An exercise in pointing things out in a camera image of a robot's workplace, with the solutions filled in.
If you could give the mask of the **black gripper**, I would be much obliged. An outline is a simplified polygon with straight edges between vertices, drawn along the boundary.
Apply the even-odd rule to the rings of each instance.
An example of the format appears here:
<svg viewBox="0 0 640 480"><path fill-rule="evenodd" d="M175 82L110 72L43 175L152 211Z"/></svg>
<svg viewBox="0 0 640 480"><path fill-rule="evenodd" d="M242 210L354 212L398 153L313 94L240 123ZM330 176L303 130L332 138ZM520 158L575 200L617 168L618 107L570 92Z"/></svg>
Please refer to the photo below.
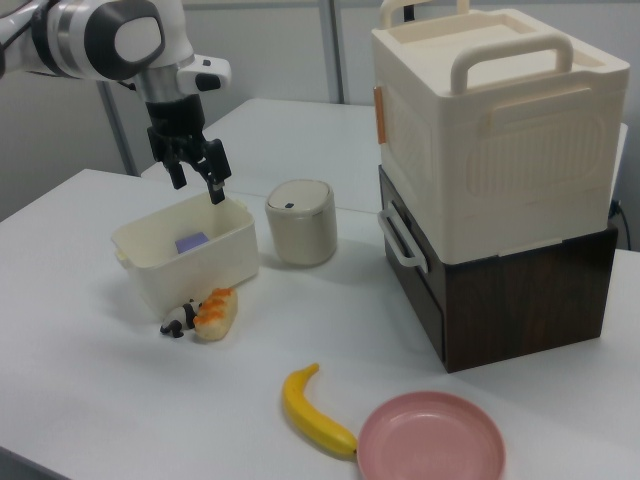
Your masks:
<svg viewBox="0 0 640 480"><path fill-rule="evenodd" d="M225 181L232 175L223 143L219 139L205 140L204 110L199 95L188 95L169 102L146 102L151 126L147 129L153 158L164 162L174 189L186 184L181 161L205 181L211 203L225 200Z"/></svg>

